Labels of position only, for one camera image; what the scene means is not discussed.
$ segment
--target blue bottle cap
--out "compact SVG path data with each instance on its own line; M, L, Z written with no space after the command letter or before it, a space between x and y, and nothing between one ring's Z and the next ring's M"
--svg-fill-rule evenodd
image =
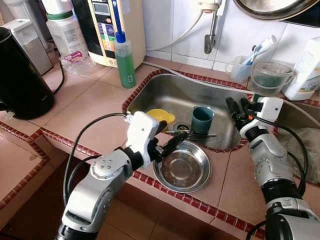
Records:
M116 32L115 33L116 41L120 44L124 43L126 41L126 34L124 31Z

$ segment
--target yellow bowl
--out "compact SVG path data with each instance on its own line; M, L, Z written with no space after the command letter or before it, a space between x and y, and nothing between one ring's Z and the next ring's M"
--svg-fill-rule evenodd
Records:
M164 121L166 121L168 123L168 125L173 123L175 121L175 119L176 119L175 115L172 115L172 114L168 113L166 110L158 109L158 108L151 109L146 114L148 114L149 116L153 117L158 122L164 120Z

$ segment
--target teal cup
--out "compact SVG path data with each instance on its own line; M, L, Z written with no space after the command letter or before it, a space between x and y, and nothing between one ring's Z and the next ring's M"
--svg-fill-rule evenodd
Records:
M214 112L209 107L194 107L191 121L192 132L196 134L207 134L214 115Z

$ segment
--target white hose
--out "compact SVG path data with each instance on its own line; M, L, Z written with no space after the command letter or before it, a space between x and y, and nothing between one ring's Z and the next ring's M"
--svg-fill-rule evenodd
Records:
M172 40L171 42L168 42L162 46L157 46L157 47L147 47L146 50L147 51L155 51L155 50L159 50L159 49L163 49L171 44L174 44L176 41L182 39L185 35L187 35L199 22L199 20L201 19L202 15L204 14L204 11L201 10L199 12L199 16L197 17L196 21L193 23L193 25L191 25L187 30L184 31L184 33L182 33L177 39Z
M229 91L232 90L232 91L240 92L240 93L243 93L243 94L251 94L251 95L255 94L254 92L248 91L248 90L242 90L242 89L237 89L237 88L233 88L233 87L222 86L222 85L219 85L217 83L207 83L205 81L196 80L196 79L193 79L191 77L185 76L185 75L183 75L183 74L181 74L181 73L179 73L177 71L174 71L174 70L172 70L170 68L167 68L167 67L164 67L164 66L161 66L161 65L158 65L158 64L154 64L154 63L151 63L151 62L143 61L142 63L146 64L146 65L150 65L150 66L158 68L158 69L166 70L167 72L172 73L172 74L174 74L176 76L182 77L182 78L187 79L187 80L189 80L191 82L194 82L194 83L197 83L197 84L201 84L201 85L204 85L204 86L207 86L207 87L223 89L223 90L229 90ZM318 128L320 128L320 123L316 119L314 119L309 113L307 113L305 110L301 109L297 105L295 105L292 102L289 102L289 101L287 101L285 99L283 99L283 102L288 104L288 105L290 105L290 106L292 106L296 110L300 111L307 118L309 118L313 123L315 123L318 126Z
M303 110L302 108L298 107L297 105L295 105L292 102L289 102L285 99L283 99L283 102L290 105L291 107L295 108L296 110L298 110L302 114L304 114L308 119L310 119L314 124L316 124L318 128L320 128L320 123L313 116L311 116L309 113L307 113L305 110Z
M242 90L242 89L237 89L237 88L233 88L233 87L229 87L229 86L220 85L220 84L217 84L217 83L208 83L208 82L205 82L205 81L200 81L200 80L197 80L197 79L193 79L193 78L185 76L185 75L183 75L183 74L181 74L181 73L179 73L177 71L174 71L174 70L172 70L170 68L167 68L167 67L164 67L164 66L161 66L161 65L158 65L158 64L153 64L151 62L143 61L142 63L146 64L146 65L153 66L153 67L158 68L158 69L166 70L169 73L172 73L174 75L177 75L179 77L187 79L187 80L189 80L191 82L194 82L194 83L197 83L197 84L201 84L201 85L204 85L204 86L207 86L207 87L223 89L223 90L229 90L229 91L232 90L232 91L240 92L240 93L243 93L243 94L252 94L252 95L255 94L253 91Z

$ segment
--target stainless steel sink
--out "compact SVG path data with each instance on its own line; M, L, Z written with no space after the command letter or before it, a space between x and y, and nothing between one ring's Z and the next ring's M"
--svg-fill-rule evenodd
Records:
M175 115L175 121L168 126L169 131L190 127L195 106L210 107L214 118L209 130L214 137L196 137L190 140L213 149L226 150L241 141L238 130L230 117L226 98L232 97L238 104L246 96L240 92L218 89L189 81L172 74L153 77L138 96L128 106L128 111L148 112L163 109Z
M311 106L299 102L295 102L299 108L306 111L310 114L314 119L320 120L320 108L316 106ZM299 110L295 109L294 107L283 104L278 123L281 125L285 125L286 127L292 130L299 130L302 128L318 128L318 126L313 123L309 118L307 118L303 113Z

